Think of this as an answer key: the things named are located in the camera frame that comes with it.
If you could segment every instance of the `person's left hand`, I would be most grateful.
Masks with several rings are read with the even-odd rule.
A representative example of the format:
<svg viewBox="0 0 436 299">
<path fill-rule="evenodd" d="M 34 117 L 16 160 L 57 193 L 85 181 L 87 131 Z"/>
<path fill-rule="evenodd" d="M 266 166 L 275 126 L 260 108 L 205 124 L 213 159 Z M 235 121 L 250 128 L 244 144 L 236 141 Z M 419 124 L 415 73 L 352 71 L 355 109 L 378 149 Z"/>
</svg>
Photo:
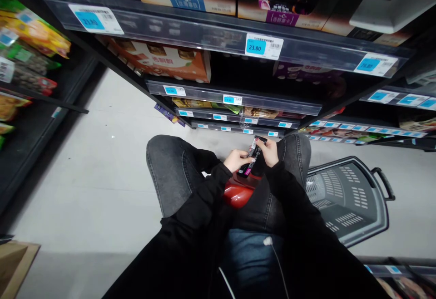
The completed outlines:
<svg viewBox="0 0 436 299">
<path fill-rule="evenodd" d="M 248 153 L 246 151 L 240 151 L 238 149 L 233 149 L 230 155 L 224 161 L 224 165 L 228 170 L 233 173 L 241 168 L 244 164 L 249 164 L 255 162 L 256 159 L 252 157 L 247 157 Z"/>
</svg>

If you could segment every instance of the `gray shopping basket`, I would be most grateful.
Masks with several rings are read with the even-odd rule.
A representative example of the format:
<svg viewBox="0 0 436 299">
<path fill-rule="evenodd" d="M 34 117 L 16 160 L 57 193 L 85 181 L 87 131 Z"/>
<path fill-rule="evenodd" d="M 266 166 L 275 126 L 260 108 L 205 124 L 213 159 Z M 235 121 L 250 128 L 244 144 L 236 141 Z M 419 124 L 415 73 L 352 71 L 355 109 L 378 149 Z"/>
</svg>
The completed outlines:
<svg viewBox="0 0 436 299">
<path fill-rule="evenodd" d="M 388 193 L 385 198 L 374 174 L 378 173 Z M 386 201 L 395 200 L 380 168 L 372 171 L 350 156 L 309 169 L 306 193 L 328 228 L 351 247 L 389 227 Z"/>
</svg>

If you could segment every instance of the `white cable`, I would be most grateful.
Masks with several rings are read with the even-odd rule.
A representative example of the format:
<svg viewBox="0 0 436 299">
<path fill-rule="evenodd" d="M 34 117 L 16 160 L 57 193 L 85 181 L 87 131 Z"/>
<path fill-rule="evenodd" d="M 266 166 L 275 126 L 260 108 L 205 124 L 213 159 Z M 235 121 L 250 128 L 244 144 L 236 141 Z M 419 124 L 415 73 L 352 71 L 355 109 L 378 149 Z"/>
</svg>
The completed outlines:
<svg viewBox="0 0 436 299">
<path fill-rule="evenodd" d="M 232 298 L 233 298 L 233 299 L 236 299 L 236 298 L 235 298 L 235 295 L 233 294 L 232 288 L 230 287 L 230 284 L 228 283 L 227 278 L 226 278 L 226 276 L 224 275 L 223 270 L 221 269 L 221 267 L 218 267 L 218 269 L 219 269 L 219 271 L 221 272 L 221 275 L 223 276 L 224 281 L 225 281 L 226 284 L 227 284 L 228 290 L 230 291 L 230 294 L 232 295 Z"/>
<path fill-rule="evenodd" d="M 287 299 L 289 299 L 289 294 L 287 293 L 287 288 L 286 288 L 285 276 L 283 275 L 282 266 L 280 265 L 280 260 L 278 259 L 276 250 L 274 249 L 274 246 L 273 246 L 273 239 L 271 237 L 266 237 L 263 240 L 263 244 L 265 246 L 270 245 L 272 247 L 272 250 L 274 251 L 274 254 L 276 255 L 278 266 L 280 268 L 280 273 L 282 273 L 282 279 L 283 279 L 283 285 L 285 287 L 286 297 L 287 297 Z"/>
</svg>

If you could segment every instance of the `gray jeans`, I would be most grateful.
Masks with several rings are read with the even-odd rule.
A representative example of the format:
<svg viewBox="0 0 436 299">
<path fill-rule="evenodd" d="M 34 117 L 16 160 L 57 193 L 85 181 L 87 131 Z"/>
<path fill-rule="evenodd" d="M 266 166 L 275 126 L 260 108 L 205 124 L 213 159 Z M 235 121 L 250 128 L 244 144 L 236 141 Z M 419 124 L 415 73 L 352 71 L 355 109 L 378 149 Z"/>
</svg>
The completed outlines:
<svg viewBox="0 0 436 299">
<path fill-rule="evenodd" d="M 311 155 L 308 138 L 298 134 L 288 135 L 277 143 L 277 149 L 285 168 L 305 187 Z M 219 163 L 213 152 L 197 149 L 179 137 L 153 137 L 147 144 L 147 165 L 162 215 L 169 217 L 177 212 L 203 181 L 201 172 L 209 172 Z M 265 177 L 259 182 L 247 204 L 238 210 L 233 228 L 284 234 L 282 205 L 271 194 Z"/>
</svg>

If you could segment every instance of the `orange product box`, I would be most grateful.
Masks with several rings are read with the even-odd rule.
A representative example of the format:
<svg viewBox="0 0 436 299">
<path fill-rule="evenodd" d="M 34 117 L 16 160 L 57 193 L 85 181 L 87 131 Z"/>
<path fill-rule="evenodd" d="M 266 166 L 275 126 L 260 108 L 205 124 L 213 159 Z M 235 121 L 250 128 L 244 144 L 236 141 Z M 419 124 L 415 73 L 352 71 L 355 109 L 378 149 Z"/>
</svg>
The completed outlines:
<svg viewBox="0 0 436 299">
<path fill-rule="evenodd" d="M 210 82 L 208 51 L 115 37 L 108 41 L 109 47 L 112 45 L 119 56 L 145 73 L 199 83 Z"/>
</svg>

